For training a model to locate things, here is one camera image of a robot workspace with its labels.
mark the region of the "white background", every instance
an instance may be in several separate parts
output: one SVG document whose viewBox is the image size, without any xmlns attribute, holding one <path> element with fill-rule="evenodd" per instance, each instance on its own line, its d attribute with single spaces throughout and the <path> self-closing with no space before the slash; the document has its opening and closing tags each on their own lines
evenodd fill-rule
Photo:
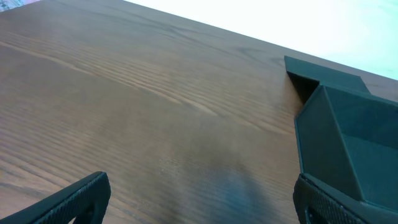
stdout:
<svg viewBox="0 0 398 224">
<path fill-rule="evenodd" d="M 398 80 L 398 0 L 128 1 Z"/>
</svg>

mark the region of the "white wall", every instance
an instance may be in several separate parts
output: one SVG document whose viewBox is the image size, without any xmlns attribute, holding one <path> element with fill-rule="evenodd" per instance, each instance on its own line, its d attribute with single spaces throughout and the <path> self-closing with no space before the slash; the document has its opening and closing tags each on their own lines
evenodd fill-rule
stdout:
<svg viewBox="0 0 398 224">
<path fill-rule="evenodd" d="M 398 0 L 128 1 L 398 80 Z"/>
</svg>

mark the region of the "wood grain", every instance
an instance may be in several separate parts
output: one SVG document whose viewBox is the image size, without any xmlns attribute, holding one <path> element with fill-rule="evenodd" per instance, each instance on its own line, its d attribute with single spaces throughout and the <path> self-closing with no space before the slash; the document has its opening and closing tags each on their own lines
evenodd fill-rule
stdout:
<svg viewBox="0 0 398 224">
<path fill-rule="evenodd" d="M 104 223 L 298 223 L 284 55 L 398 101 L 390 79 L 124 1 L 2 12 L 0 218 L 103 170 Z"/>
</svg>

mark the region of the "wooden table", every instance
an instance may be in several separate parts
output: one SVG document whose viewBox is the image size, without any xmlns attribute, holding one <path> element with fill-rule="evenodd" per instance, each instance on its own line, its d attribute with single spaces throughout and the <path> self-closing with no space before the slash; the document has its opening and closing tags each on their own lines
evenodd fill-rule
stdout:
<svg viewBox="0 0 398 224">
<path fill-rule="evenodd" d="M 2 12 L 0 218 L 103 170 L 104 223 L 298 223 L 284 55 L 398 101 L 393 80 L 124 1 Z"/>
</svg>

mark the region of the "black object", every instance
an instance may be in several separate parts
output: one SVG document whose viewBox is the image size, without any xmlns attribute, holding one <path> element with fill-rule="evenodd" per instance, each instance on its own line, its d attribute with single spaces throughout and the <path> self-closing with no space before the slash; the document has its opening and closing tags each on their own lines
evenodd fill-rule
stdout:
<svg viewBox="0 0 398 224">
<path fill-rule="evenodd" d="M 0 220 L 0 224 L 100 224 L 111 196 L 108 176 L 95 172 L 59 192 Z"/>
<path fill-rule="evenodd" d="M 298 94 L 309 95 L 295 119 L 300 222 L 398 223 L 398 103 L 371 95 L 357 76 L 285 62 Z"/>
</svg>

